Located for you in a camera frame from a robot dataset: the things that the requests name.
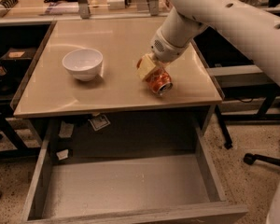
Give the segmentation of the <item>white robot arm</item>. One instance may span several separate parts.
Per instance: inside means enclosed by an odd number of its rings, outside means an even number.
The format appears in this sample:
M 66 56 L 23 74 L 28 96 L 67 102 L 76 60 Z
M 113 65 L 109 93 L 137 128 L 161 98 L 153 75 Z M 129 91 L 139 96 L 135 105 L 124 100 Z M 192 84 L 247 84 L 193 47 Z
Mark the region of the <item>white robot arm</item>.
M 209 26 L 232 43 L 280 87 L 280 17 L 239 0 L 171 0 L 168 17 L 154 34 L 151 52 L 138 63 L 146 80 L 179 58 Z

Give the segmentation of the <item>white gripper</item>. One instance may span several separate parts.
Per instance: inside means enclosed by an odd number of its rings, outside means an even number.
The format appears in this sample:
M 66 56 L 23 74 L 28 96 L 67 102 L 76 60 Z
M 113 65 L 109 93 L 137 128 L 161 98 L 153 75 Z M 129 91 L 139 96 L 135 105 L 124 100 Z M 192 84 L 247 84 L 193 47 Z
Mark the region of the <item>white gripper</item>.
M 137 64 L 137 75 L 141 80 L 146 80 L 153 72 L 158 70 L 161 65 L 159 63 L 171 63 L 178 59 L 188 48 L 189 41 L 185 45 L 179 47 L 173 45 L 165 39 L 158 29 L 156 34 L 150 41 L 151 51 L 154 53 L 145 54 Z

